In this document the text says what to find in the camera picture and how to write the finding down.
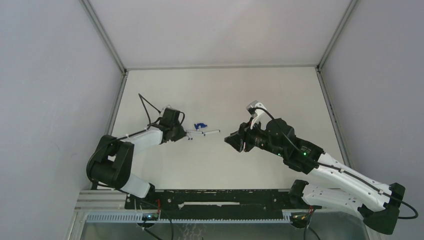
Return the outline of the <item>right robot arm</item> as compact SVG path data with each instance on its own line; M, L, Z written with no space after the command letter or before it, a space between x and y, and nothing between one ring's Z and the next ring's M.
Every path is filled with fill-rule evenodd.
M224 138L237 152L254 147L282 157L290 169L335 185L324 188L305 180L295 180L289 191L289 203L295 208L314 206L347 213L372 230L392 235L400 216L405 187L385 184L364 176L326 153L321 147L298 138L295 130L281 118L259 123L243 122Z

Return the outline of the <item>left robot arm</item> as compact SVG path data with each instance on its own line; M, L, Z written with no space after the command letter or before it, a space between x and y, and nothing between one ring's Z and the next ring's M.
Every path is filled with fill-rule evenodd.
M138 204L145 209L153 207L157 200L156 194L150 191L153 184L132 173L134 154L186 137L184 120L185 113L166 107L146 129L120 138L103 135L86 165L87 178L92 183L103 183L107 188L137 197Z

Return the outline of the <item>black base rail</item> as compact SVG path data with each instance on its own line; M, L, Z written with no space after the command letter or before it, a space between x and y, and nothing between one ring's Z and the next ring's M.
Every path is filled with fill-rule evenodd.
M163 189L146 197L128 196L126 210L153 211L172 221L282 220L288 210L306 211L285 189Z

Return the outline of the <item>blue pen cap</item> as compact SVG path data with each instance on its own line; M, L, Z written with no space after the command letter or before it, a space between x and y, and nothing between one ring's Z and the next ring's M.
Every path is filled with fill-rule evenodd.
M204 127L204 124L203 123L195 123L194 124L194 127L195 127L195 129L201 129L201 128L203 128Z
M204 128L207 128L207 127L208 127L208 125L207 125L207 124L203 124L203 123L202 123L202 124L200 124L200 125L199 125L199 127L200 127L201 129L204 129Z

